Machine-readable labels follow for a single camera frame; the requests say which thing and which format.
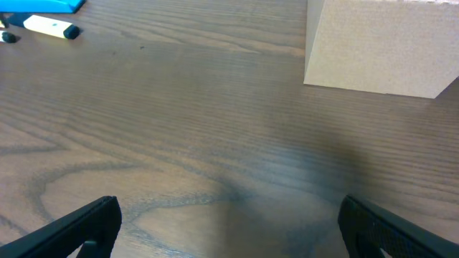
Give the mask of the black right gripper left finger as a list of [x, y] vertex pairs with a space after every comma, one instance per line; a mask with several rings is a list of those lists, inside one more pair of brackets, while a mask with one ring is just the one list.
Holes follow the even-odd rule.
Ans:
[[1, 258], [110, 258], [122, 223], [118, 200], [103, 196], [1, 247]]

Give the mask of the blue whiteboard duster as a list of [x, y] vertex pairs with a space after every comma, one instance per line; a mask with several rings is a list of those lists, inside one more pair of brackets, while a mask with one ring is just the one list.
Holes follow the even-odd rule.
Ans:
[[1, 0], [1, 13], [74, 14], [85, 0]]

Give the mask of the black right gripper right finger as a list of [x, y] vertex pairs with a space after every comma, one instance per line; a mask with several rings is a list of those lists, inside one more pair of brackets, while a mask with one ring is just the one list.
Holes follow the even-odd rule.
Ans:
[[458, 245], [370, 201], [347, 195], [338, 224], [351, 258], [458, 258]]

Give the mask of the yellow highlighter pen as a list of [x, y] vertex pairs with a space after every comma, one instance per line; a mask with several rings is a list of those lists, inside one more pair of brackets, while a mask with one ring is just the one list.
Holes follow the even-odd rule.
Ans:
[[7, 21], [16, 27], [63, 39], [75, 39], [80, 35], [80, 28], [70, 22], [35, 14], [16, 13], [12, 14]]

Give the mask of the brown cardboard box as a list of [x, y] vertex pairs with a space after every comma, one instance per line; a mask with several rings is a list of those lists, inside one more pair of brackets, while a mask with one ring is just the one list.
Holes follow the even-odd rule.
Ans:
[[457, 1], [308, 1], [304, 84], [433, 99], [457, 78]]

